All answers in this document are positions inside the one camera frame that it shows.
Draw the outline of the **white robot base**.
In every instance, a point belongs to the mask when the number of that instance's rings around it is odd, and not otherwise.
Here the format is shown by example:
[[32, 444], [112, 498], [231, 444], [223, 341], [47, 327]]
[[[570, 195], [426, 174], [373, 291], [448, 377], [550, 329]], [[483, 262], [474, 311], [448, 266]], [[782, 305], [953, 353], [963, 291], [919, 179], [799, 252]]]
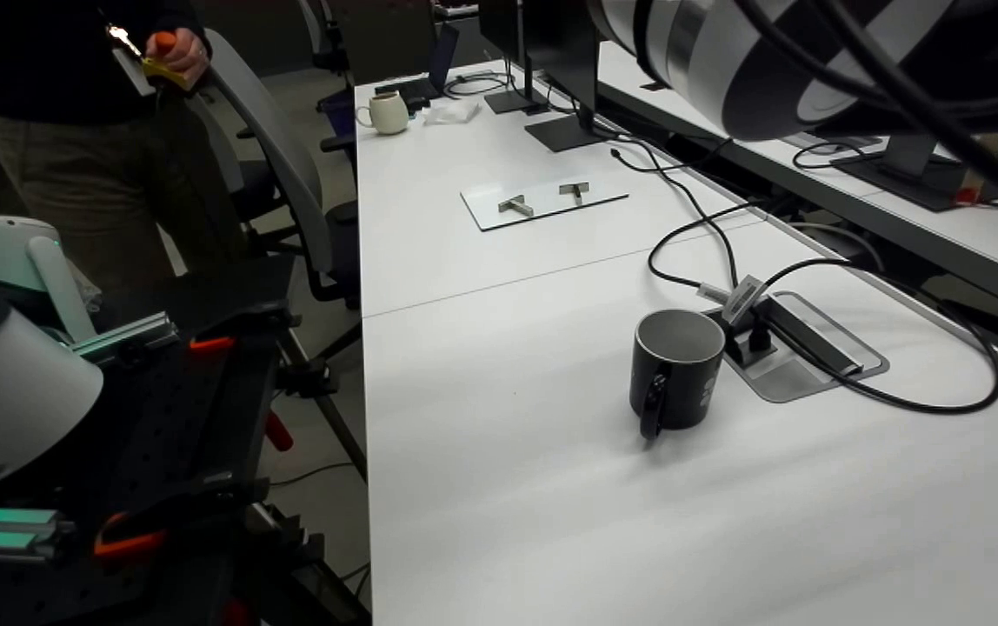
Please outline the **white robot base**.
[[[93, 409], [105, 372], [71, 353], [91, 333], [56, 231], [0, 215], [0, 484]], [[0, 560], [44, 557], [60, 530], [52, 507], [0, 507]]]

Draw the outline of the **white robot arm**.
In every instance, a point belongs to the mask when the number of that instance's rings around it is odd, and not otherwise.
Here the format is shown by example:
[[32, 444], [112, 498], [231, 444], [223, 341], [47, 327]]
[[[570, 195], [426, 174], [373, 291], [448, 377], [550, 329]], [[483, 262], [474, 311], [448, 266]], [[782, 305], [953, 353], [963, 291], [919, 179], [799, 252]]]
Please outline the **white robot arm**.
[[998, 0], [583, 0], [734, 138], [929, 135], [998, 185]]

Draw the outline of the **person's hand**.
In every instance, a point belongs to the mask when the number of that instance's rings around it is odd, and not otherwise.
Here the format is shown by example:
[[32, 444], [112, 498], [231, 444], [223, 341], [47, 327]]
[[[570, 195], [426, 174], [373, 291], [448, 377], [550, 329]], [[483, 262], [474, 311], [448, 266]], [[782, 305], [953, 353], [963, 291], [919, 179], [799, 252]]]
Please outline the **person's hand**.
[[190, 27], [153, 33], [144, 38], [141, 74], [171, 81], [178, 91], [195, 91], [207, 74], [207, 47]]

